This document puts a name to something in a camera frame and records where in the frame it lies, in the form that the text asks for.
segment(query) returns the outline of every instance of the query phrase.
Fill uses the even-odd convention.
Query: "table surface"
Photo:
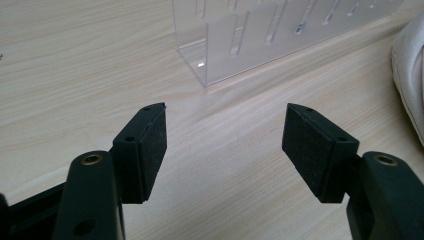
[[[17,203],[108,150],[143,106],[165,102],[168,150],[153,193],[125,205],[127,239],[349,239],[281,150],[287,103],[316,109],[424,180],[424,151],[392,80],[394,15],[204,88],[174,38],[172,2],[0,2],[0,192]]]

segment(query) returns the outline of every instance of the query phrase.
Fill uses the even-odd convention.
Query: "transparent plastic organizer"
[[[180,54],[209,86],[387,16],[401,3],[173,0],[175,34]]]

